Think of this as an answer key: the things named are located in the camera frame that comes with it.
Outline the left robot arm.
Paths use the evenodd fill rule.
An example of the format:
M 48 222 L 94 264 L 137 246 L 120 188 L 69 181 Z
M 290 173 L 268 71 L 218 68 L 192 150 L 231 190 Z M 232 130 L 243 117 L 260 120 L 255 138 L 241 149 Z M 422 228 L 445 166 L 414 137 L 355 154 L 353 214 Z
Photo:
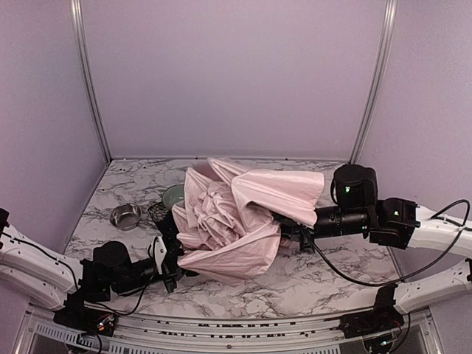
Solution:
M 131 260 L 119 241 L 94 248 L 90 260 L 79 260 L 43 247 L 9 223 L 1 211 L 1 278 L 13 283 L 50 310 L 62 310 L 78 302 L 108 302 L 112 296 L 130 296 L 155 282 L 167 292 L 187 273 L 178 266 L 183 251 L 174 237 L 157 236 L 147 258 Z

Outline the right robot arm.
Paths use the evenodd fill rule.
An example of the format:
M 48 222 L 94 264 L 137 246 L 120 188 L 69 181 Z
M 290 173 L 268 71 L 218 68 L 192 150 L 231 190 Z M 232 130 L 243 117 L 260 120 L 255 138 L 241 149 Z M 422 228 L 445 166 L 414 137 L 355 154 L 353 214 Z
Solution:
M 455 203 L 438 212 L 402 198 L 378 197 L 375 171 L 358 164 L 345 164 L 335 170 L 330 186 L 334 206 L 316 211 L 317 222 L 302 226 L 294 218 L 274 217 L 299 234 L 301 246 L 317 249 L 320 238 L 361 234 L 371 243 L 397 249 L 435 249 L 464 259 L 438 274 L 412 282 L 409 276 L 380 283 L 373 310 L 404 315 L 471 291 L 471 222 L 468 218 L 448 217 Z

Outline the pink and black umbrella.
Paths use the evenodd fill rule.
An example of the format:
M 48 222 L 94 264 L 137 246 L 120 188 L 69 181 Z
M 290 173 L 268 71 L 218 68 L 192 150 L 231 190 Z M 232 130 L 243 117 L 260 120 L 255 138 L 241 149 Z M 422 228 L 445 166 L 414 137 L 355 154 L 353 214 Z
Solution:
M 281 243 L 276 215 L 313 227 L 322 173 L 250 168 L 210 158 L 212 176 L 188 167 L 184 200 L 172 208 L 184 250 L 178 266 L 227 285 L 271 267 Z

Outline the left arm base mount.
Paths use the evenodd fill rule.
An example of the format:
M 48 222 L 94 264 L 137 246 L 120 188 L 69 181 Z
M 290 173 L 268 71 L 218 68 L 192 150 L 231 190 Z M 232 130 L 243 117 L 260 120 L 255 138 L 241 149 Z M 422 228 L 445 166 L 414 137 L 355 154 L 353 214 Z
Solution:
M 63 308 L 55 311 L 53 322 L 91 335 L 112 337 L 118 316 L 91 308 Z

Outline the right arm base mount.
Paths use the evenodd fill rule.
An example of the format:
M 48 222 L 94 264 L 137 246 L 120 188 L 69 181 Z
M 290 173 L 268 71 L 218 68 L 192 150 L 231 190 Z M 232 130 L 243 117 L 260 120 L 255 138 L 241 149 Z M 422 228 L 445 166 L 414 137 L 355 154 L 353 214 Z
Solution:
M 351 339 L 400 328 L 404 323 L 403 316 L 393 307 L 373 308 L 341 316 L 338 329 Z

